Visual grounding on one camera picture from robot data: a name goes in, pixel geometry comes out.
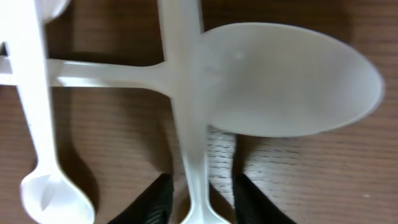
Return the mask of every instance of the tabletop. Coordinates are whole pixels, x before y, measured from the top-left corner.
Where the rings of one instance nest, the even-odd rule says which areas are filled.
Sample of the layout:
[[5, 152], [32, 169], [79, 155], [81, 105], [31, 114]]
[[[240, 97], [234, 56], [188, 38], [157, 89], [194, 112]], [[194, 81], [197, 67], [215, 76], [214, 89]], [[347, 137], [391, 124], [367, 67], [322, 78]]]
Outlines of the tabletop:
[[[364, 54], [386, 95], [367, 118], [301, 138], [209, 130], [211, 203], [233, 222], [231, 172], [243, 171], [297, 223], [398, 223], [398, 0], [202, 0], [205, 30], [275, 22], [324, 32]], [[46, 26], [49, 57], [146, 66], [160, 63], [156, 0], [74, 0]], [[52, 88], [58, 153], [96, 208], [123, 211], [162, 172], [175, 181], [171, 223], [188, 212], [170, 100], [150, 90]], [[35, 154], [16, 88], [0, 86], [0, 223], [34, 223], [19, 184]]]

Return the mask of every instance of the wooden table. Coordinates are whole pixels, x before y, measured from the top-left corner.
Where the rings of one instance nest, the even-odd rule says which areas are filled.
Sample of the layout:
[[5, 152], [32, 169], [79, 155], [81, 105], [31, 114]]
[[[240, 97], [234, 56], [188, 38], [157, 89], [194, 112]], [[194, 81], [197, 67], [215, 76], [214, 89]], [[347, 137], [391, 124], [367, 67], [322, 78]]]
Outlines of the wooden table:
[[[203, 0], [205, 30], [232, 22], [306, 27], [349, 43], [386, 79], [366, 119], [302, 138], [240, 136], [235, 170], [297, 223], [398, 223], [398, 0]], [[52, 58], [153, 65], [163, 61], [155, 0], [75, 0], [47, 26]], [[124, 210], [160, 172], [174, 170], [172, 223], [187, 212], [170, 101], [149, 90], [54, 88], [66, 173], [92, 199], [96, 223]], [[19, 183], [35, 154], [16, 89], [0, 86], [0, 223], [28, 224]], [[232, 219], [235, 136], [212, 130], [213, 206]]]

